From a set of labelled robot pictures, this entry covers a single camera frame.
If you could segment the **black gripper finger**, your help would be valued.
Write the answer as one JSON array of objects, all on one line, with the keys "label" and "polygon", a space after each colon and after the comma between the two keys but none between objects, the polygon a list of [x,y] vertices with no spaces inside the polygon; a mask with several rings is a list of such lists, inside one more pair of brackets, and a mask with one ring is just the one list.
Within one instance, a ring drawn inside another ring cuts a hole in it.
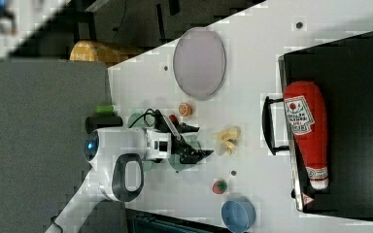
[{"label": "black gripper finger", "polygon": [[201,161],[202,159],[208,157],[213,153],[212,150],[198,150],[194,156],[196,161]]},{"label": "black gripper finger", "polygon": [[182,129],[183,133],[194,133],[194,132],[199,131],[199,127],[195,127],[195,126],[188,125],[188,124],[185,124],[185,123],[181,124],[181,129]]}]

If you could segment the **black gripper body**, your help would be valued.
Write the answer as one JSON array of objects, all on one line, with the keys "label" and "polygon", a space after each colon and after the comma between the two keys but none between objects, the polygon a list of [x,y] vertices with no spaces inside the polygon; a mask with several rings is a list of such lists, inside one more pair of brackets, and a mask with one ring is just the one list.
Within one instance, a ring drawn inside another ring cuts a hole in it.
[{"label": "black gripper body", "polygon": [[181,141],[177,141],[177,139],[171,133],[171,152],[178,154],[180,156],[180,162],[182,164],[196,164],[198,161],[194,159],[194,156],[198,150],[194,149],[190,146],[184,137],[182,136],[183,132],[181,129],[181,123],[175,125],[179,133],[181,134]]}]

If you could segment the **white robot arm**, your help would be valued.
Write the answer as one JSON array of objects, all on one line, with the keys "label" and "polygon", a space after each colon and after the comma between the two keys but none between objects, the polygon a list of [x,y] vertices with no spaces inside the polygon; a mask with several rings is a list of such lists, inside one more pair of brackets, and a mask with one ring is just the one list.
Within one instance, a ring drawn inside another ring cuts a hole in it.
[{"label": "white robot arm", "polygon": [[63,210],[51,218],[45,233],[78,233],[100,202],[133,201],[144,186],[145,161],[176,154],[180,163],[196,164],[212,153],[193,147],[168,126],[95,129],[85,142],[90,170]]}]

